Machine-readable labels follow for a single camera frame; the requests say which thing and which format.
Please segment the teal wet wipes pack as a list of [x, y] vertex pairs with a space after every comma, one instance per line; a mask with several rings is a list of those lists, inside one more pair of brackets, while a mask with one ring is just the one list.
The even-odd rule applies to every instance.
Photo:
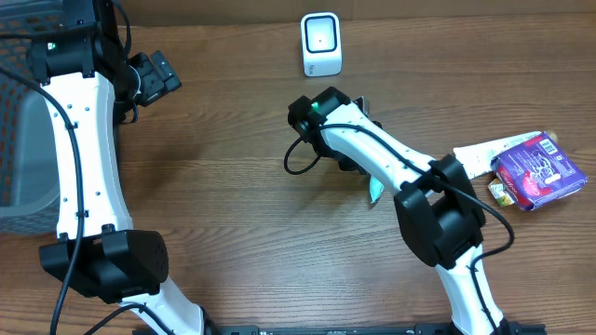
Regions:
[[370, 204], [375, 206], [383, 195], [385, 186], [375, 177], [370, 176], [369, 179], [369, 198]]

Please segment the grey plastic mesh basket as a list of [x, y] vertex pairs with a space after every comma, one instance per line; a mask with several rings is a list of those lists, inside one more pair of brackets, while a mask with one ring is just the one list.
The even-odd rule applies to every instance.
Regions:
[[[115, 89], [107, 77], [59, 77], [50, 93], [69, 115], [81, 153], [84, 234], [131, 228], [117, 172]], [[60, 114], [14, 79], [1, 78], [1, 230], [76, 235], [72, 149]]]

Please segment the red purple pad pack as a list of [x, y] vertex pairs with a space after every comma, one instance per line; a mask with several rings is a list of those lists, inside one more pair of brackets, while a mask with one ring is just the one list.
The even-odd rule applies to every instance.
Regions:
[[574, 194], [589, 181], [547, 132], [496, 155], [491, 169], [523, 210], [542, 208]]

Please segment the green juice carton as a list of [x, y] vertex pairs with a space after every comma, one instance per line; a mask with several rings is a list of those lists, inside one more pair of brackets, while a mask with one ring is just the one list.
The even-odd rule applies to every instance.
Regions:
[[516, 204], [516, 200], [507, 192], [506, 186], [499, 179], [492, 180], [487, 188], [500, 207]]

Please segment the white tube gold cap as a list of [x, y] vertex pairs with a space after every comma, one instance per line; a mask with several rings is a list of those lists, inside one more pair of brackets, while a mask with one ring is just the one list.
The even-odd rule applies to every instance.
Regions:
[[551, 146], [559, 149], [557, 136], [554, 132], [532, 131], [507, 137], [500, 140], [487, 141], [465, 147], [454, 148], [455, 157], [463, 164], [470, 179], [488, 173], [492, 169], [493, 158], [524, 142], [538, 142], [535, 137], [548, 137]]

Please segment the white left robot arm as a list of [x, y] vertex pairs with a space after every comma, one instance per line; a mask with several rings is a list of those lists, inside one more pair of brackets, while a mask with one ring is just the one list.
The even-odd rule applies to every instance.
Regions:
[[115, 127], [181, 86], [162, 53], [131, 54], [114, 1], [66, 1], [54, 33], [36, 36], [28, 60], [52, 118], [61, 205], [57, 242], [43, 269], [64, 290], [138, 315], [156, 334], [206, 334], [201, 307], [169, 277], [162, 235], [137, 230], [118, 175]]

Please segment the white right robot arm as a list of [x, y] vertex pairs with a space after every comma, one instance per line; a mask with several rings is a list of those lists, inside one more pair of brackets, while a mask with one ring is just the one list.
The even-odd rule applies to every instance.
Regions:
[[288, 123], [317, 157], [337, 161], [378, 180], [393, 196], [403, 241], [434, 268], [460, 334], [501, 334], [507, 323], [497, 307], [482, 261], [481, 229], [493, 209], [476, 196], [463, 164], [437, 160], [386, 133], [363, 106], [336, 87], [288, 107]]

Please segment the white barcode scanner box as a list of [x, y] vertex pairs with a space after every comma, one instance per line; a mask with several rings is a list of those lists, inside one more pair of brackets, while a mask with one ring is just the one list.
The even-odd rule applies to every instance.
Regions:
[[343, 66], [339, 18], [332, 12], [310, 13], [302, 17], [300, 28], [305, 76], [339, 74]]

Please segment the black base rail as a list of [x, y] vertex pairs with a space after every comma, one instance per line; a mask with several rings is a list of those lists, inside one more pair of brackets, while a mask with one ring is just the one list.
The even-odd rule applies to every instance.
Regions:
[[[149, 328], [135, 329], [134, 335], [156, 334]], [[221, 326], [215, 334], [223, 335], [451, 335], [456, 332], [452, 324], [422, 323], [411, 327], [364, 327], [364, 328], [258, 328], [257, 326]], [[509, 322], [502, 334], [546, 335], [545, 325], [523, 325]]]

